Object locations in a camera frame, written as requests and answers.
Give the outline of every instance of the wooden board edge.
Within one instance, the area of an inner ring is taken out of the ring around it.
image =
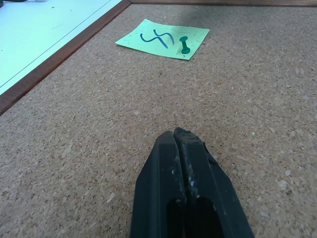
[[[34,70],[20,79],[11,88],[0,95],[0,115],[6,112],[12,105],[26,95],[32,88],[46,78],[53,70],[60,66],[66,59],[101,31],[129,5],[130,0],[122,0],[98,20],[88,26],[66,45],[47,58]]]
[[[317,0],[131,0],[132,4],[317,7]]]

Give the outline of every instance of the push pin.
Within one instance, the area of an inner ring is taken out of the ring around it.
[[[187,41],[188,37],[187,36],[183,36],[179,39],[179,41],[182,43],[183,45],[183,49],[182,49],[182,54],[188,54],[190,52],[190,48],[187,47],[186,45],[186,41]]]

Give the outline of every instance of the white surface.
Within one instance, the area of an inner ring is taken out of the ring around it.
[[[0,8],[0,95],[121,0],[31,0]]]

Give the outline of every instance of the green sticky note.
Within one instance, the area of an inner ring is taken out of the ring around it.
[[[209,29],[189,26],[169,26],[144,19],[130,34],[116,44],[153,55],[190,60],[208,34]],[[182,54],[183,45],[179,41],[187,36],[188,54]]]

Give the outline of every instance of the cork board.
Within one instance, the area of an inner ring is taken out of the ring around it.
[[[190,61],[115,45],[139,19],[210,29]],[[316,237],[313,8],[131,5],[0,117],[0,237],[128,237],[176,126],[206,142],[258,238]]]

